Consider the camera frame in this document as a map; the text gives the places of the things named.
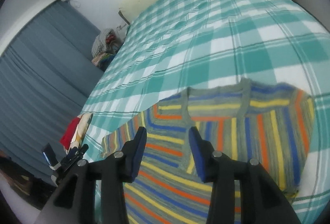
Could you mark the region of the blue grey curtain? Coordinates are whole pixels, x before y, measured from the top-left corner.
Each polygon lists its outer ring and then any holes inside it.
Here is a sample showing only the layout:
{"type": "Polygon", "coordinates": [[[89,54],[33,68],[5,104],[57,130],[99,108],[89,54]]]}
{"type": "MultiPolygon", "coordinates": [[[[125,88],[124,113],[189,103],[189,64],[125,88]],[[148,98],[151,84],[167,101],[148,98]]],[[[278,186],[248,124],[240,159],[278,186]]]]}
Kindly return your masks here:
{"type": "Polygon", "coordinates": [[[64,156],[60,138],[102,77],[91,54],[98,34],[71,5],[56,1],[1,56],[1,150],[45,182],[51,169],[42,147],[64,156]]]}

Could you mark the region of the folded red and cream clothes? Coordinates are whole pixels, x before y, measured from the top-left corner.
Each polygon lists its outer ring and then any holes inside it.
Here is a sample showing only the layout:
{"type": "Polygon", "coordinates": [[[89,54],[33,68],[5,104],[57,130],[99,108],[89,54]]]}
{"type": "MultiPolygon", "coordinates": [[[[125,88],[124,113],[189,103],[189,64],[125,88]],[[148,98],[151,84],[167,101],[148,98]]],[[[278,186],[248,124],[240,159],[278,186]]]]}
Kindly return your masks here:
{"type": "Polygon", "coordinates": [[[82,146],[82,142],[87,133],[88,127],[90,126],[92,117],[92,113],[85,113],[80,114],[71,120],[64,135],[60,139],[60,143],[66,154],[68,154],[69,150],[72,148],[80,148],[82,146]]]}

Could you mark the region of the teal white plaid bedspread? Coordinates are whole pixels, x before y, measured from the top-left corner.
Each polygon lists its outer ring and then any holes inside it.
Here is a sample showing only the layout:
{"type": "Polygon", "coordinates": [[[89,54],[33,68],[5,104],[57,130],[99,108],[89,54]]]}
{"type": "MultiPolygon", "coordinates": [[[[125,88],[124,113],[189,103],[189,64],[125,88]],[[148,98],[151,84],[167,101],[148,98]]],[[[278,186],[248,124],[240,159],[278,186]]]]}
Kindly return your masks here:
{"type": "Polygon", "coordinates": [[[291,0],[159,0],[129,26],[94,87],[87,159],[147,143],[124,185],[131,223],[205,223],[212,187],[189,129],[243,162],[255,158],[301,223],[329,201],[329,32],[291,0]]]}

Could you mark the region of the clothes pile beside bed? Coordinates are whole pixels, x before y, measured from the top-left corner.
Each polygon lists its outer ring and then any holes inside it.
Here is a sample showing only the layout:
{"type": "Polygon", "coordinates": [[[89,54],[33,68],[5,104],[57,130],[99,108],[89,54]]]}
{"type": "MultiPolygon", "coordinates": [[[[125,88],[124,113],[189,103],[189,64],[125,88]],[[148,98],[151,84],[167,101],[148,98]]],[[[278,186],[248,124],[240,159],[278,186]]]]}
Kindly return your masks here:
{"type": "Polygon", "coordinates": [[[122,44],[122,41],[113,29],[105,29],[100,32],[92,45],[92,63],[105,72],[114,60],[122,44]]]}

